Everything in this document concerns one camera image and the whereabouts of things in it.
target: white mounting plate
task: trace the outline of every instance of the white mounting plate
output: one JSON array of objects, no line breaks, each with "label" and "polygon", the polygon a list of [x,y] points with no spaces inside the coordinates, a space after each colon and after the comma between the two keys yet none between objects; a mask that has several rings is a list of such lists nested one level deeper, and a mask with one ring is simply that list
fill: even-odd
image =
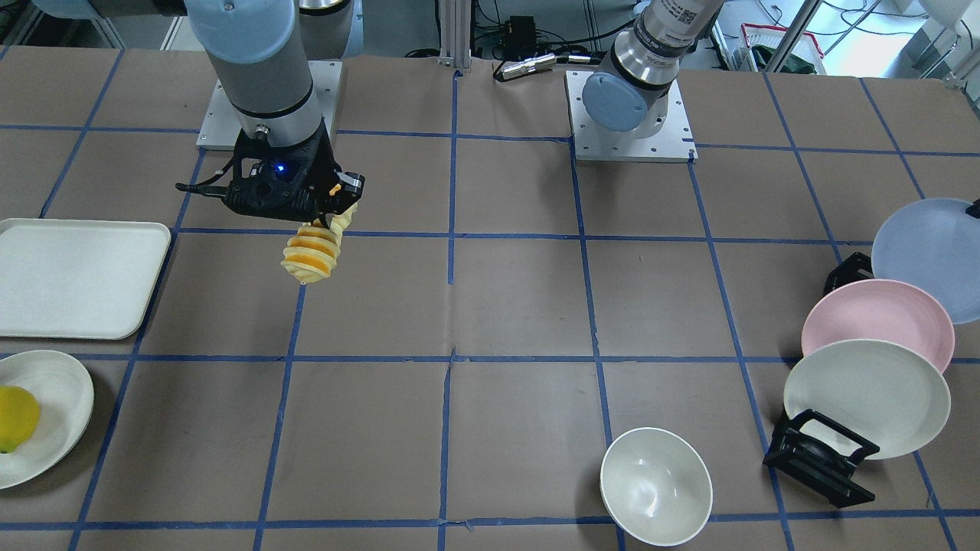
[{"label": "white mounting plate", "polygon": [[670,87],[670,108],[656,134],[637,138],[628,132],[603,128],[589,117],[582,103],[582,88],[591,71],[567,71],[568,110],[575,136],[575,159],[579,161],[633,161],[646,163],[687,163],[698,158],[694,135],[680,96],[680,85]]},{"label": "white mounting plate", "polygon": [[[340,97],[339,61],[311,61],[310,73],[313,75],[313,90],[317,94],[320,110],[323,111],[323,121],[326,129],[333,135],[333,116],[337,111]],[[235,148],[235,140],[242,126],[235,116],[228,97],[221,88],[221,83],[215,85],[208,104],[208,113],[201,123],[201,133],[197,136],[197,146],[209,151],[231,151]]]}]

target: white plate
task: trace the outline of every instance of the white plate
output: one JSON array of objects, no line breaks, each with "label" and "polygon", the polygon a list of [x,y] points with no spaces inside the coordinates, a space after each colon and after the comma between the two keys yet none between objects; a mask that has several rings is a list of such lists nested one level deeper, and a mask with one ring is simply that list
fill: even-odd
[{"label": "white plate", "polygon": [[92,415],[92,377],[75,358],[33,350],[0,360],[0,386],[26,389],[41,406],[33,436],[0,454],[0,488],[26,482],[51,469],[78,443]]},{"label": "white plate", "polygon": [[171,242],[144,222],[0,222],[0,335],[125,338],[139,328]]},{"label": "white plate", "polygon": [[[790,418],[814,409],[861,436],[888,459],[928,444],[950,417],[950,388],[928,360],[892,342],[842,340],[804,357],[790,372],[783,404]],[[803,432],[850,455],[858,446],[818,423]]]}]

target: basket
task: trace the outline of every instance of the basket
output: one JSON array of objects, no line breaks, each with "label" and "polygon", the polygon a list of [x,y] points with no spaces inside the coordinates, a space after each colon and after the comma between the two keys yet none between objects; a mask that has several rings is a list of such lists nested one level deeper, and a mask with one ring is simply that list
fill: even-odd
[{"label": "basket", "polygon": [[[742,40],[744,45],[735,52],[733,60],[735,70],[758,73],[759,66],[756,65],[756,59],[752,55],[751,48],[757,45],[777,48],[785,35],[785,26],[743,23]],[[820,49],[820,45],[816,42],[816,36],[812,32],[803,33],[793,48],[793,55],[813,64],[813,69],[818,75],[827,74],[827,69],[823,67],[823,50]]]}]

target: rectangular tray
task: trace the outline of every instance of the rectangular tray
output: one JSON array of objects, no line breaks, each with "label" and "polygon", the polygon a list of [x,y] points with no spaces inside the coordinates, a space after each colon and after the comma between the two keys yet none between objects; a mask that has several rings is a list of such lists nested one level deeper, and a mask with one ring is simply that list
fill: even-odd
[{"label": "rectangular tray", "polygon": [[170,230],[155,223],[0,222],[0,335],[133,334],[170,242]]}]

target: dark green cloth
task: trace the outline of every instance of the dark green cloth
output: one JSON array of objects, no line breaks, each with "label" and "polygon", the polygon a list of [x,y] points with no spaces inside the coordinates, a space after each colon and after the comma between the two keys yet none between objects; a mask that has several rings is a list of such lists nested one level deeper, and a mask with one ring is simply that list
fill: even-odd
[{"label": "dark green cloth", "polygon": [[[769,60],[772,59],[773,54],[776,53],[775,48],[770,48],[768,46],[756,45],[752,47],[752,55],[756,58],[756,65],[759,70],[765,69],[768,65]],[[790,57],[786,59],[786,63],[783,64],[783,69],[780,73],[793,73],[795,75],[815,75],[816,67],[812,63],[790,54]]]}]

